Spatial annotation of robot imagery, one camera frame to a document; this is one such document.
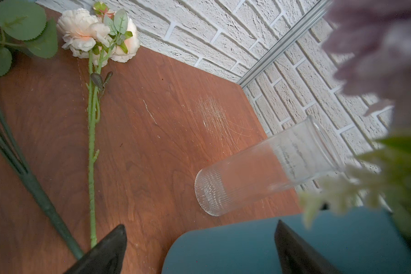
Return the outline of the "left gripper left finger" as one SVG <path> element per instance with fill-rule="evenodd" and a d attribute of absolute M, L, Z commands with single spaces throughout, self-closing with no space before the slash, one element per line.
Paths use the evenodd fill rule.
<path fill-rule="evenodd" d="M 126 228 L 119 224 L 65 274 L 120 274 L 126 248 Z"/>

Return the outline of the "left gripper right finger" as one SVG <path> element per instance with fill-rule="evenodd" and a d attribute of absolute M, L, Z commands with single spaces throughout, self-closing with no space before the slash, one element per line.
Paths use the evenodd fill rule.
<path fill-rule="evenodd" d="M 282 220 L 278 221 L 275 245 L 284 274 L 339 274 L 340 271 Z"/>

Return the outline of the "blue ceramic vase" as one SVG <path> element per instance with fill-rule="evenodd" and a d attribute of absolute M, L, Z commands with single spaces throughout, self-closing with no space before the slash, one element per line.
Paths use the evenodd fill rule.
<path fill-rule="evenodd" d="M 344 274 L 411 274 L 411 250 L 389 213 L 359 207 L 325 210 L 310 229 L 300 215 L 282 221 Z M 279 274 L 278 218 L 190 231 L 171 246 L 165 274 Z"/>

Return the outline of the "clear ribbed glass vase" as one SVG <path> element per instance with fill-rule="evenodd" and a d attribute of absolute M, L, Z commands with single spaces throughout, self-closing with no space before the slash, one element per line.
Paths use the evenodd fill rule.
<path fill-rule="evenodd" d="M 194 190 L 201 208 L 222 216 L 277 192 L 344 168 L 337 149 L 313 117 L 200 170 Z"/>

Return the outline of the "pink white hydrangea bouquet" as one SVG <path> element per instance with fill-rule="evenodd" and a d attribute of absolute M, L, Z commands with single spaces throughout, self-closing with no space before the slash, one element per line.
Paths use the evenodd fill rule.
<path fill-rule="evenodd" d="M 386 205 L 411 249 L 411 1 L 333 1 L 325 18 L 335 29 L 324 51 L 348 56 L 335 73 L 342 95 L 375 97 L 365 116 L 379 118 L 387 133 L 356 155 L 361 167 L 347 165 L 322 179 L 319 193 L 300 195 L 303 222 L 310 227 L 322 206 L 344 214 L 357 199 Z"/>

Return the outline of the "dusty blue hydrangea flower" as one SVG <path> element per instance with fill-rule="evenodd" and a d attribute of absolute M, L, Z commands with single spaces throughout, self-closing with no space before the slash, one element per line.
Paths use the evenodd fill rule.
<path fill-rule="evenodd" d="M 42 188 L 80 246 L 89 246 L 87 60 L 18 53 L 0 77 L 0 107 Z M 67 268 L 75 257 L 0 153 L 0 268 Z"/>

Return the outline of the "small pink rose stem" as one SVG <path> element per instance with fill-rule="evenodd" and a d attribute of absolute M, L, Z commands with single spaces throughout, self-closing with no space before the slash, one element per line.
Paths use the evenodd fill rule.
<path fill-rule="evenodd" d="M 95 163 L 99 150 L 95 148 L 96 126 L 100 121 L 100 101 L 112 78 L 111 72 L 102 75 L 109 61 L 126 63 L 140 48 L 137 27 L 124 9 L 113 10 L 106 3 L 95 2 L 91 10 L 79 8 L 62 13 L 57 28 L 64 41 L 63 49 L 74 57 L 88 60 L 89 83 L 87 100 L 88 121 L 88 188 L 90 208 L 90 246 L 95 247 L 97 222 L 95 206 Z"/>

